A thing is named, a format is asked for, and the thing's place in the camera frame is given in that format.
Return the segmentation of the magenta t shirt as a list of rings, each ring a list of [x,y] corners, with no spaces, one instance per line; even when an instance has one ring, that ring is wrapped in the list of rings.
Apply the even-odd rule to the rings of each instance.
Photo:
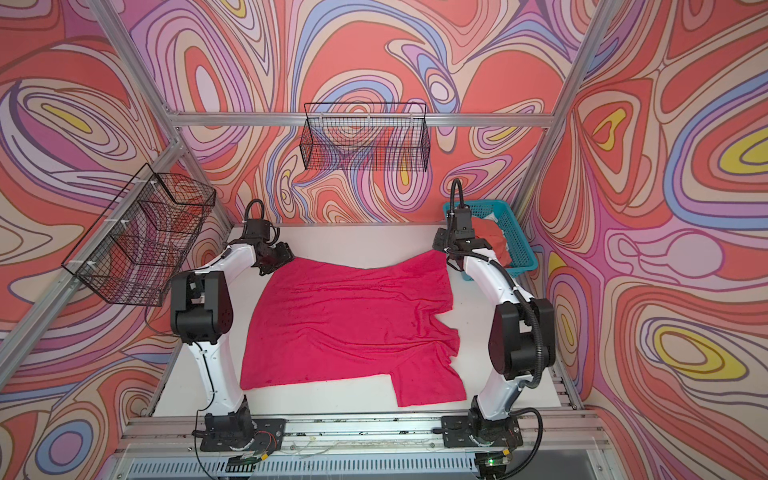
[[[460,336],[438,318],[452,309],[441,252],[369,269],[298,258],[253,310],[240,387],[387,375],[400,407],[464,401]]]

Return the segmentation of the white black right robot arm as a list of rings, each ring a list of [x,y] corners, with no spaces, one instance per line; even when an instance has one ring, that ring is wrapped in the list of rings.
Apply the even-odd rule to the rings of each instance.
[[[510,452],[523,443],[519,418],[541,418],[533,407],[518,409],[526,390],[538,388],[544,372],[556,361],[552,304],[527,292],[497,259],[489,241],[475,233],[473,213],[462,182],[451,182],[446,226],[433,248],[446,263],[469,276],[494,306],[488,339],[492,365],[484,388],[463,416],[441,418],[439,432],[447,448],[501,447]]]

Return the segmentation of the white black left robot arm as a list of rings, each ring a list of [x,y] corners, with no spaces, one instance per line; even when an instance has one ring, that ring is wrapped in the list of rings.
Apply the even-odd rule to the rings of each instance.
[[[197,411],[203,427],[193,430],[204,452],[267,453],[276,435],[254,425],[247,399],[236,379],[229,332],[234,307],[228,283],[249,269],[261,276],[274,273],[294,259],[280,240],[280,228],[266,218],[260,199],[248,203],[239,238],[213,261],[170,280],[172,333],[191,351],[206,392],[205,407]]]

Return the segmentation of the coral red t shirt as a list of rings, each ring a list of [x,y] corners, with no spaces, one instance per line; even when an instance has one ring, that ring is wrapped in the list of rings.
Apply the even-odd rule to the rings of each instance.
[[[512,259],[508,249],[508,242],[498,224],[490,219],[473,217],[472,226],[475,236],[485,240],[491,246],[497,260],[504,267],[510,267]]]

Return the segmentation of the teal plastic basket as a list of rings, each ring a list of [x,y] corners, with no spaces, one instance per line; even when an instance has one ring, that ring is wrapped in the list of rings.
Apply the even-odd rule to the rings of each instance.
[[[507,203],[502,200],[467,200],[465,205],[470,207],[473,217],[483,219],[491,212],[497,216],[498,221],[496,223],[507,239],[512,259],[511,266],[505,267],[511,277],[517,278],[523,273],[537,268],[538,261]]]

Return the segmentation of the aluminium horizontal back bar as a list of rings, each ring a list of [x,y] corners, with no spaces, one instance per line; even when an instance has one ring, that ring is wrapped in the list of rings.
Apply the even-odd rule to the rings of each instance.
[[[512,126],[550,128],[555,116],[542,113],[191,113],[171,112],[174,126],[302,126],[308,118],[395,122],[423,119],[429,127]]]

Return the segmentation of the aluminium frame corner post right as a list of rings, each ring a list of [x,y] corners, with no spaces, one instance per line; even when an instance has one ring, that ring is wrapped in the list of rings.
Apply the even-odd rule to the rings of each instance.
[[[528,166],[514,198],[512,210],[518,220],[525,220],[529,214],[538,183],[544,174],[550,156],[555,152],[560,134],[565,132],[567,114],[575,101],[579,88],[584,82],[589,67],[597,55],[611,22],[623,1],[599,1],[584,39],[577,50],[570,72],[557,98],[550,125],[545,129],[535,155]]]

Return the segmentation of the aluminium frame corner post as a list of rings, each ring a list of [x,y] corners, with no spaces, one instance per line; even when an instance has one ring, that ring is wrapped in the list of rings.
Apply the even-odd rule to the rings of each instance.
[[[557,98],[550,125],[545,129],[535,155],[528,166],[514,198],[512,210],[518,220],[525,220],[529,214],[538,183],[544,174],[550,156],[555,152],[560,134],[565,132],[567,114],[575,101],[579,88],[584,82],[589,67],[597,55],[611,22],[623,1],[599,1],[584,39],[577,50],[570,72]]]
[[[171,160],[167,160],[163,166],[158,165],[156,169],[158,171],[169,171],[175,163],[180,162],[193,179],[211,187],[210,179],[195,158],[179,128],[172,123],[170,107],[158,90],[133,39],[130,37],[128,30],[119,18],[112,3],[110,1],[89,1],[88,5],[97,23],[122,60],[127,73],[137,84],[140,93],[157,120],[161,131],[167,135],[170,146],[174,151],[171,155]]]

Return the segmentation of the aluminium frame corner post left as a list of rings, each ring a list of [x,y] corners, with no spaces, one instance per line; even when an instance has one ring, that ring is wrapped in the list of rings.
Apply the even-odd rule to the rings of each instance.
[[[161,131],[167,135],[170,146],[174,151],[171,155],[171,160],[167,160],[163,166],[158,165],[156,169],[158,171],[169,171],[175,163],[180,162],[193,179],[211,187],[210,179],[195,158],[179,128],[172,123],[170,107],[158,90],[133,39],[130,37],[128,30],[119,18],[112,3],[110,1],[89,1],[88,5],[97,23],[122,60],[127,73],[137,84],[140,93],[157,120]]]

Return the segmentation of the aluminium left wall bar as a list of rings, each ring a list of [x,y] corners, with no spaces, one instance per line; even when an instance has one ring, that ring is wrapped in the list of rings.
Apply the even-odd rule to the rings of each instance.
[[[12,303],[28,301],[28,293],[37,295],[25,316],[9,327],[1,328],[1,385],[6,386],[23,361],[38,344],[51,323],[70,302],[82,282],[64,266],[37,275],[29,265],[66,247],[76,254],[64,256],[66,265],[80,264],[90,254],[117,217],[134,202],[139,189],[152,174],[164,172],[180,157],[182,147],[172,140],[152,162],[142,164],[133,175],[109,170],[64,172],[54,179],[76,197],[104,207],[89,230],[77,222],[60,222],[50,211],[54,202],[35,198],[31,207],[17,206],[1,198],[1,314],[12,310]]]

